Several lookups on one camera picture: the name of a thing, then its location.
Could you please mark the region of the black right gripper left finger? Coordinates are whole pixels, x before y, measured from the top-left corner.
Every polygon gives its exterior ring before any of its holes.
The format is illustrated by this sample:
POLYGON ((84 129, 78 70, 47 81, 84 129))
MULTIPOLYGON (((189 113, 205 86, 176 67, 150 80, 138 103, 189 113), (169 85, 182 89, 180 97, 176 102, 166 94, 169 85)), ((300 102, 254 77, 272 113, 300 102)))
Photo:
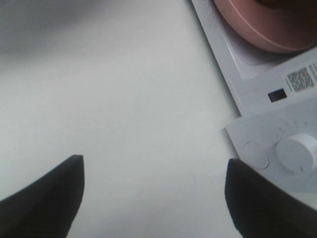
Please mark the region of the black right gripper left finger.
POLYGON ((2 238, 65 238, 85 187, 84 158, 72 155, 0 202, 2 238))

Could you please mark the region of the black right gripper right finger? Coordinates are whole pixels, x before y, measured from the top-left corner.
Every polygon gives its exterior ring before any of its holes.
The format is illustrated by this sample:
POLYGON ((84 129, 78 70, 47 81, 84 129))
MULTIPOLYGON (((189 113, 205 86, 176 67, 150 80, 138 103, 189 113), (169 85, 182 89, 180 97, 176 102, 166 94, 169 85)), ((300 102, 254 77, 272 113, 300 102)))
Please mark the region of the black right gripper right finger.
POLYGON ((240 159, 227 164, 225 201, 244 238, 315 238, 317 212, 266 180, 240 159))

